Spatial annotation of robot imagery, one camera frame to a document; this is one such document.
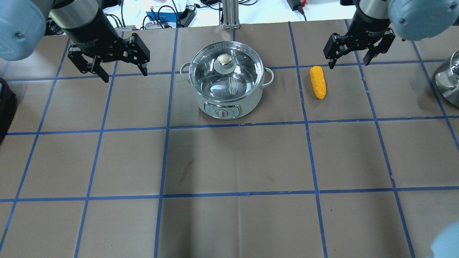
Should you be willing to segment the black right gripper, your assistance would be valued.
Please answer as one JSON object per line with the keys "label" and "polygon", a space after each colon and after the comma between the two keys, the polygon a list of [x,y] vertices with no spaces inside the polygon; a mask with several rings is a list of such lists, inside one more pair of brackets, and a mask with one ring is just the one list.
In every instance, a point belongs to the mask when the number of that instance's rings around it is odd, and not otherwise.
{"label": "black right gripper", "polygon": [[396,37],[389,24],[387,12],[368,15],[362,10],[357,10],[345,35],[333,33],[328,38],[323,48],[323,54],[328,59],[328,67],[333,69],[337,60],[351,51],[368,49],[363,58],[365,66],[379,54],[387,53]]}

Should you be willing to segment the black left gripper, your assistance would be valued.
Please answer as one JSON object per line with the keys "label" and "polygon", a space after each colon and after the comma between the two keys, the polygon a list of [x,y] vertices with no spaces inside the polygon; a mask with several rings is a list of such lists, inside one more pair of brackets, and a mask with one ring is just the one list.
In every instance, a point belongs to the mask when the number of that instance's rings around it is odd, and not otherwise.
{"label": "black left gripper", "polygon": [[74,43],[69,46],[67,57],[80,73],[97,75],[108,83],[109,75],[100,64],[123,61],[136,65],[142,75],[147,76],[150,50],[139,34],[121,38],[101,10],[85,20],[83,25],[65,28]]}

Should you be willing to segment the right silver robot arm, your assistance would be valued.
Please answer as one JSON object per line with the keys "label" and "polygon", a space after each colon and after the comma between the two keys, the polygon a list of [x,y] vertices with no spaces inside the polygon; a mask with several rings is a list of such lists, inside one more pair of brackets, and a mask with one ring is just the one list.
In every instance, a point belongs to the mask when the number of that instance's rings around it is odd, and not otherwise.
{"label": "right silver robot arm", "polygon": [[364,51],[364,65],[389,51],[396,36],[420,41],[458,25],[457,0],[341,0],[356,8],[346,34],[333,33],[323,49],[328,67],[333,69],[342,56]]}

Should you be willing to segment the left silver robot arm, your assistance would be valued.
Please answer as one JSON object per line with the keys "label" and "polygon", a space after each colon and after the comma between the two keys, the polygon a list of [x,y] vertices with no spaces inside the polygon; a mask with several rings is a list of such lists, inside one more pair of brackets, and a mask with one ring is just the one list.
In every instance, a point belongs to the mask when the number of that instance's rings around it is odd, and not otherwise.
{"label": "left silver robot arm", "polygon": [[146,76],[150,51],[133,33],[118,36],[104,9],[121,5],[119,0],[2,0],[1,58],[18,61],[29,57],[45,35],[51,18],[73,44],[67,56],[81,73],[98,75],[108,82],[101,63],[122,61],[138,67]]}

